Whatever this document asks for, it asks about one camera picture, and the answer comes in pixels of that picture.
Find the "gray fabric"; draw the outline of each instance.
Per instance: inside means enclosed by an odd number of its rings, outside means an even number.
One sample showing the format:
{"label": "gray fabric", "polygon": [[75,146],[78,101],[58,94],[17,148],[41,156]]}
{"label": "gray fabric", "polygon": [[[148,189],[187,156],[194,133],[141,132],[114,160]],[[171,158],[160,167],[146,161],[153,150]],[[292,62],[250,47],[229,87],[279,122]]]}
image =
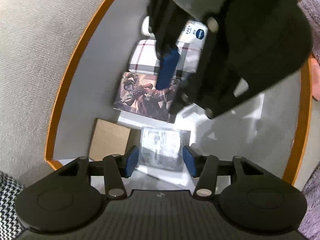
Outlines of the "gray fabric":
{"label": "gray fabric", "polygon": [[0,170],[24,185],[49,174],[52,106],[77,41],[103,0],[0,0]]}
{"label": "gray fabric", "polygon": [[311,25],[313,34],[312,53],[320,62],[320,0],[302,0],[298,5]]}
{"label": "gray fabric", "polygon": [[310,240],[320,239],[320,166],[305,184],[302,193],[308,202],[307,213],[299,231]]}

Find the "cardboard box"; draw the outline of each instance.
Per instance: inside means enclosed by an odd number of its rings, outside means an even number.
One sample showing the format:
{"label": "cardboard box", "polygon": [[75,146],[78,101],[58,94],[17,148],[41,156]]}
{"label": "cardboard box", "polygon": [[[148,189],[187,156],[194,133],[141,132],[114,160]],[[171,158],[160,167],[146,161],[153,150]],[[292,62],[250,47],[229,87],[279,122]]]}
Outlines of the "cardboard box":
{"label": "cardboard box", "polygon": [[141,130],[97,119],[89,150],[89,158],[102,161],[103,157],[124,155],[133,145],[139,146]]}

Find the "blue gripper pad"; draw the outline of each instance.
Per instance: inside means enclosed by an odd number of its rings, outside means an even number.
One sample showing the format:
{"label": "blue gripper pad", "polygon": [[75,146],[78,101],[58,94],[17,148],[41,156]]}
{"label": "blue gripper pad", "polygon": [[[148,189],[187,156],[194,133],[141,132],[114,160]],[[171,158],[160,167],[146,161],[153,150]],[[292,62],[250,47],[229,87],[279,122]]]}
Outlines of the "blue gripper pad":
{"label": "blue gripper pad", "polygon": [[156,89],[162,90],[169,88],[174,71],[179,62],[180,54],[178,47],[170,49],[170,53],[167,53],[160,60],[160,71],[157,78]]}
{"label": "blue gripper pad", "polygon": [[128,157],[127,164],[125,166],[125,175],[127,176],[127,178],[129,178],[132,175],[134,168],[138,163],[138,160],[139,160],[139,149],[138,147],[135,147],[132,150],[130,156]]}
{"label": "blue gripper pad", "polygon": [[197,174],[197,170],[196,170],[195,159],[193,155],[188,151],[186,147],[183,147],[182,156],[183,156],[183,161],[186,164],[191,177],[194,178]]}

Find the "orange wooden frame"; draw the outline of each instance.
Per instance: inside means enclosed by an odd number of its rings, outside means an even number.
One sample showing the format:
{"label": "orange wooden frame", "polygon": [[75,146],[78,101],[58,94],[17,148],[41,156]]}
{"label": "orange wooden frame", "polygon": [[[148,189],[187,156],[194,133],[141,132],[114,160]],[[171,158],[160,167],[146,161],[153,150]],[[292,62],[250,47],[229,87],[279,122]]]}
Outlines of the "orange wooden frame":
{"label": "orange wooden frame", "polygon": [[[87,47],[87,44],[98,27],[100,21],[105,15],[108,8],[111,6],[114,0],[104,0],[96,13],[93,15],[87,28],[83,32],[78,44],[71,55],[66,71],[60,83],[60,87],[57,92],[56,100],[53,105],[53,110],[49,122],[49,128],[47,132],[47,140],[45,145],[44,158],[46,162],[54,169],[62,167],[59,161],[53,160],[53,150],[55,139],[58,130],[58,124],[60,121],[62,108],[73,78],[76,71],[80,58]],[[312,92],[311,92],[311,72],[309,60],[301,68],[301,90],[300,90],[300,107],[298,114],[298,124],[295,132],[294,143],[292,146],[291,154],[288,159],[287,166],[284,171],[283,180],[290,184],[294,184],[297,178],[303,155],[305,152],[310,119],[311,119],[311,103],[312,103]]]}
{"label": "orange wooden frame", "polygon": [[312,108],[312,84],[310,58],[301,68],[300,105],[296,133],[291,154],[282,179],[294,185],[306,150]]}

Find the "blue logo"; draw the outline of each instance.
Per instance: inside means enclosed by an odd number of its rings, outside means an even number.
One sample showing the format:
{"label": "blue logo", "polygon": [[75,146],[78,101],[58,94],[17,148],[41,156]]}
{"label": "blue logo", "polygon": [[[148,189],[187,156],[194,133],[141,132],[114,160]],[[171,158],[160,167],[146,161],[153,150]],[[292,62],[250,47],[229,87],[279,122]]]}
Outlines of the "blue logo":
{"label": "blue logo", "polygon": [[201,30],[201,29],[197,30],[196,37],[197,39],[202,40],[204,37],[204,30]]}

